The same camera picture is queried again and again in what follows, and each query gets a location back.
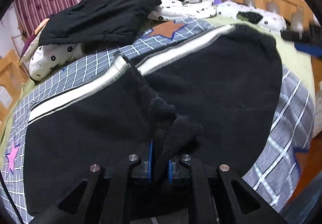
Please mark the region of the white floral quilt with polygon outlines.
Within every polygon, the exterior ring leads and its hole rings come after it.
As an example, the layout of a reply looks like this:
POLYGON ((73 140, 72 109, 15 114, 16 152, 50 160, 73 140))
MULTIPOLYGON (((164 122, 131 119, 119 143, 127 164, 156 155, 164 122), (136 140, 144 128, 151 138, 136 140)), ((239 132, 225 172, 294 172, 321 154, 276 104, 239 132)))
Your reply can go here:
MULTIPOLYGON (((183 27, 178 20, 206 19, 217 15, 245 20, 276 32, 286 30, 288 25, 279 14, 258 9, 248 3, 222 2, 215 5, 214 0, 161 0, 161 5, 155 7, 148 15, 137 36, 142 33, 148 22, 159 21, 160 27, 153 29, 150 35, 161 35, 171 39, 174 33, 183 27)), ((38 46, 28 62, 29 75, 33 80, 41 81, 57 66, 63 66, 94 51, 101 51, 105 47, 116 46, 107 42, 38 46)))

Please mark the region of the green bed sheet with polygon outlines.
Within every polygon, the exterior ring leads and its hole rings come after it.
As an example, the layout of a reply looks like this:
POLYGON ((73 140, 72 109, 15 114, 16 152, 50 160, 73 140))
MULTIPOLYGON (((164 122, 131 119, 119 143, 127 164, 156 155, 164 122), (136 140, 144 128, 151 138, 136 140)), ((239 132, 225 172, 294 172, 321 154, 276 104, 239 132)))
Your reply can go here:
MULTIPOLYGON (((161 35, 149 36, 152 30, 148 29, 142 36, 138 37, 132 45, 118 49, 100 51, 65 64, 63 68, 54 71, 54 77, 52 79, 49 79, 48 82, 42 85, 43 91, 41 92, 41 95, 48 96, 51 93, 58 93, 61 90, 69 89, 78 83, 84 82, 92 75, 97 75, 100 71, 112 64, 117 53, 123 53, 128 58, 134 58, 140 54, 154 51, 162 46, 168 46, 171 43, 188 39, 206 29, 228 24, 238 24, 239 21, 217 16, 207 20, 184 18, 178 20, 178 23, 182 24, 183 27, 178 29, 171 39, 161 35)), ((294 73, 301 80, 314 99, 315 86, 311 57, 306 53, 298 51, 295 48, 294 43, 283 40, 277 32, 269 31, 259 25, 250 25, 250 27, 262 33, 274 36, 282 63, 291 73, 294 73)))

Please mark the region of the colourful cushion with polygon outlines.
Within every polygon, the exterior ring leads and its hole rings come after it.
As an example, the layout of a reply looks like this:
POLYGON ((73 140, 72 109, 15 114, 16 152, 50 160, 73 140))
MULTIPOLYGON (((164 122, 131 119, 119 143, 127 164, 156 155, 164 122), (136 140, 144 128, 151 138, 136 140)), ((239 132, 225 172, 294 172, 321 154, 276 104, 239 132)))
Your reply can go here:
POLYGON ((50 18, 44 19, 35 29, 32 35, 26 40, 25 45, 22 49, 20 63, 27 63, 31 60, 32 56, 34 55, 36 49, 39 46, 39 38, 41 31, 46 26, 49 20, 50 18))

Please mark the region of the grey plaid blanket with stars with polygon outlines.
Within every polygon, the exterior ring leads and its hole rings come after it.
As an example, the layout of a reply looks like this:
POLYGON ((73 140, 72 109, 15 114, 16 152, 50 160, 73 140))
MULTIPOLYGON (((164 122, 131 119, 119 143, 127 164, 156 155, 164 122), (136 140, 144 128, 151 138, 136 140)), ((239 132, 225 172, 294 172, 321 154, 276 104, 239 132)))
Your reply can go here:
MULTIPOLYGON (((292 42, 281 38, 279 32, 259 25, 254 29, 276 39, 283 63, 282 89, 272 128, 264 151, 244 180, 266 199, 275 210, 281 210, 298 185, 302 167, 295 152, 307 152, 314 136, 315 88, 311 58, 297 51, 292 42)), ((36 86, 29 82, 18 103, 4 124, 1 151, 1 202, 14 223, 29 223, 32 217, 26 208, 24 192, 25 135, 31 107, 51 96, 75 88, 105 72, 117 53, 134 58, 168 46, 170 39, 152 35, 148 29, 133 44, 105 50, 83 57, 45 82, 36 86)))

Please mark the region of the wooden bed frame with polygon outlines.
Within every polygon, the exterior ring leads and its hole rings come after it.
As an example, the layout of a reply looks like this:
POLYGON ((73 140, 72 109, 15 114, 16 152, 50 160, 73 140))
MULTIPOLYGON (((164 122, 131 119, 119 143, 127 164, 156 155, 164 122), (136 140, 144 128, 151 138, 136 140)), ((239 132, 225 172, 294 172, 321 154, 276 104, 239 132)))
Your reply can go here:
MULTIPOLYGON (((234 0, 245 3, 245 0, 234 0)), ((304 0, 254 0, 255 6, 267 9, 269 4, 277 5, 279 14, 287 20, 299 12, 302 17, 304 28, 313 23, 314 14, 304 0)), ((19 49, 16 47, 15 39, 22 39, 21 33, 11 36, 6 30, 1 31, 5 38, 1 39, 1 122, 9 114, 20 96, 20 90, 28 81, 27 68, 19 63, 19 49)))

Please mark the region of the black jacket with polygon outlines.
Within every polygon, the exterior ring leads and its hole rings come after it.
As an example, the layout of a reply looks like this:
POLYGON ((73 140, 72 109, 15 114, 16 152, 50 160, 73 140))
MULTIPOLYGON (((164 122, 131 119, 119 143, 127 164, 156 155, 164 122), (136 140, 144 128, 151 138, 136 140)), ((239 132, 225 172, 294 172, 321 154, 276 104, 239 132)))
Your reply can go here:
POLYGON ((132 44, 161 0, 81 0, 55 14, 41 31, 39 46, 107 42, 132 44))

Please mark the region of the black pants with white stripes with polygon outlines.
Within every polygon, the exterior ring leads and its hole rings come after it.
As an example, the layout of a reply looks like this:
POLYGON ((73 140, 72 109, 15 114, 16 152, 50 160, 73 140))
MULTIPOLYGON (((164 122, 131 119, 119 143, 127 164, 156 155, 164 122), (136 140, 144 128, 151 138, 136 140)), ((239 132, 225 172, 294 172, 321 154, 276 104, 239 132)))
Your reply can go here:
POLYGON ((27 211, 35 216, 92 164, 111 172, 148 148, 151 180, 186 153, 244 176, 262 151, 282 84, 274 37, 224 25, 132 60, 31 108, 24 159, 27 211))

